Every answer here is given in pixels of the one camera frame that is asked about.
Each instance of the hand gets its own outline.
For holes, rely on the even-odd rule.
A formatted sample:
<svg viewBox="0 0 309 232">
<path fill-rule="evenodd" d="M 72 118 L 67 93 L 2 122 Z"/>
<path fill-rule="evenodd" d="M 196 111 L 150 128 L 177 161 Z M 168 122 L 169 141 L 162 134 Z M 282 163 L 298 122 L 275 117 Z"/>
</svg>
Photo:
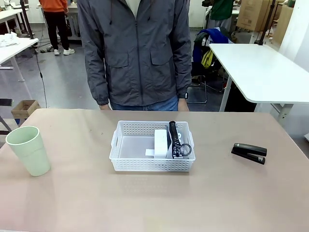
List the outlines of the hand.
<svg viewBox="0 0 309 232">
<path fill-rule="evenodd" d="M 187 102 L 185 99 L 178 99 L 178 111 L 189 111 Z"/>
<path fill-rule="evenodd" d="M 108 106 L 108 104 L 106 105 L 99 105 L 100 110 L 111 110 L 110 107 Z"/>
</svg>

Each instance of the cup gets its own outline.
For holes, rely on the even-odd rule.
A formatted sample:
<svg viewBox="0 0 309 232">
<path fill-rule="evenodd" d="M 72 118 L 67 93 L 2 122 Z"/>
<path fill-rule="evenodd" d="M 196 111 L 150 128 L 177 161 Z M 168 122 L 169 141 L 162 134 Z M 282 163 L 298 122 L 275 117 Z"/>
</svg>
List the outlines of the cup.
<svg viewBox="0 0 309 232">
<path fill-rule="evenodd" d="M 20 127 L 10 132 L 5 141 L 32 176 L 43 175 L 50 170 L 50 163 L 37 127 Z"/>
</svg>

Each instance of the basket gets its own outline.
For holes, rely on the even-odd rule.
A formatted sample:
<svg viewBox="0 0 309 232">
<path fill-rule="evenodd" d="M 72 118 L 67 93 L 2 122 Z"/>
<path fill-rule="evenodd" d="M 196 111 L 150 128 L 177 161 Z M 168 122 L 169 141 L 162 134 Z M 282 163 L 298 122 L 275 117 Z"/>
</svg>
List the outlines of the basket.
<svg viewBox="0 0 309 232">
<path fill-rule="evenodd" d="M 192 152 L 183 159 L 154 159 L 145 155 L 154 149 L 155 130 L 169 128 L 169 122 L 119 121 L 112 137 L 110 160 L 115 171 L 188 172 L 195 161 L 194 143 L 187 122 L 176 122 L 181 140 Z"/>
</svg>

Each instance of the watch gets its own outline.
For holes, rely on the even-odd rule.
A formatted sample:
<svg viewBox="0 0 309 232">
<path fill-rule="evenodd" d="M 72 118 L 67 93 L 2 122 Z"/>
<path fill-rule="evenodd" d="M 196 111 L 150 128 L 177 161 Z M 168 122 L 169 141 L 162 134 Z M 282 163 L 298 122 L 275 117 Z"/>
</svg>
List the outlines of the watch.
<svg viewBox="0 0 309 232">
<path fill-rule="evenodd" d="M 179 93 L 178 94 L 178 99 L 188 99 L 189 94 L 188 93 Z"/>
</svg>

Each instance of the orange shirt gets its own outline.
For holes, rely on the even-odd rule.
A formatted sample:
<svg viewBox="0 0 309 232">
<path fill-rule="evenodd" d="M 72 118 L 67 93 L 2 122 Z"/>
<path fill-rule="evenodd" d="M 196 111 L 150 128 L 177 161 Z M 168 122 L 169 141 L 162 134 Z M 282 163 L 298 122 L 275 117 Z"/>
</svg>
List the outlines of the orange shirt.
<svg viewBox="0 0 309 232">
<path fill-rule="evenodd" d="M 67 0 L 39 0 L 46 12 L 62 12 L 68 7 Z"/>
</svg>

